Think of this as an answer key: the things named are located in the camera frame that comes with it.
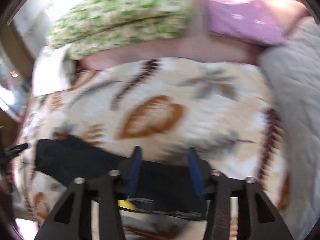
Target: patterned blanket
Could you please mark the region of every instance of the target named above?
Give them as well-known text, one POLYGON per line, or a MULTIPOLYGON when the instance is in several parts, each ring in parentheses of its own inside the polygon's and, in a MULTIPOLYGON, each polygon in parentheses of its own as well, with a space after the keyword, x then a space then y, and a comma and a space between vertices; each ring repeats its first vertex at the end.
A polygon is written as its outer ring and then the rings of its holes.
MULTIPOLYGON (((139 145, 144 159, 178 165, 185 164, 185 150, 193 146, 229 177, 257 177, 278 204, 286 165, 271 100, 264 76, 253 65, 161 58, 83 72, 70 90, 31 100, 18 141, 31 147, 16 159, 15 182, 34 219, 42 222, 65 187, 34 170, 36 140, 73 134, 124 156, 139 145)), ((93 235, 98 239, 96 203, 94 207, 93 235)), ((206 225, 151 214, 122 216, 126 236, 133 238, 151 233, 202 238, 206 225), (151 226, 159 219, 171 226, 151 226)), ((236 199, 231 222, 234 237, 236 199)))

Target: metal screw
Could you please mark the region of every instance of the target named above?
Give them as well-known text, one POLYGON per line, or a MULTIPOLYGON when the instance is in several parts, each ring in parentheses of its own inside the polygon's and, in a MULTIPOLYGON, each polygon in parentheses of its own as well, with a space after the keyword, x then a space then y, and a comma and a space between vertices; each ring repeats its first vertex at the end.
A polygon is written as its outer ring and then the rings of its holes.
POLYGON ((112 177, 119 176, 120 173, 121 172, 119 170, 111 170, 111 171, 109 171, 109 176, 112 176, 112 177))
POLYGON ((220 173, 220 171, 218 171, 218 170, 212 170, 212 171, 211 171, 211 175, 213 175, 213 176, 220 176, 221 173, 220 173))
POLYGON ((254 177, 247 177, 247 178, 245 179, 245 181, 246 181, 247 183, 253 184, 253 183, 256 183, 256 182, 257 182, 257 179, 254 178, 254 177))
POLYGON ((79 178, 75 178, 75 179, 73 180, 73 182, 76 183, 76 184, 82 184, 82 183, 85 182, 85 179, 79 177, 79 178))

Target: green patterned pillow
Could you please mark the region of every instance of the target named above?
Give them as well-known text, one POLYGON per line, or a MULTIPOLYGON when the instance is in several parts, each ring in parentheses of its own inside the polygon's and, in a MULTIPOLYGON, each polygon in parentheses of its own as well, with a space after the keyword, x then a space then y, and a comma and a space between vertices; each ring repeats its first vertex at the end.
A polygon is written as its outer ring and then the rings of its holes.
POLYGON ((174 38, 181 34, 186 20, 186 17, 164 16, 116 26, 73 42, 68 54, 72 60, 78 60, 102 50, 133 42, 174 38))
POLYGON ((190 13, 191 0, 84 0, 48 30, 53 48, 100 33, 116 25, 190 13))

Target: blue gripper pad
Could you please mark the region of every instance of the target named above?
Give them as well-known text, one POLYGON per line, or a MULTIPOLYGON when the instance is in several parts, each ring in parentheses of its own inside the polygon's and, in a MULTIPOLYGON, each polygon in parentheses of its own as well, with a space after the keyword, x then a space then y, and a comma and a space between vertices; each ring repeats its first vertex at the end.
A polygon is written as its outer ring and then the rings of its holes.
POLYGON ((131 159, 133 159, 133 162, 129 168, 128 176, 126 178, 125 192, 127 196, 136 192, 138 184, 139 172, 142 164, 142 151, 139 146, 135 147, 131 159))
POLYGON ((202 172, 199 168, 198 162, 195 157, 195 150, 192 148, 188 149, 188 166, 189 173, 193 184, 193 189, 195 193, 201 198, 204 199, 205 190, 204 190, 204 178, 202 172))

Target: gray quilt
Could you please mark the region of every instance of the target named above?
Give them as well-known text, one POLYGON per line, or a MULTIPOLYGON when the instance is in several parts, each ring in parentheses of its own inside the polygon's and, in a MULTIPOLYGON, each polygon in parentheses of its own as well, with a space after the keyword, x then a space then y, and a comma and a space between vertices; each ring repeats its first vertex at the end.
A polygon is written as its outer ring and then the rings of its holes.
POLYGON ((290 196, 283 217, 294 239, 303 240, 320 216, 320 26, 304 18, 260 65, 286 130, 290 196))

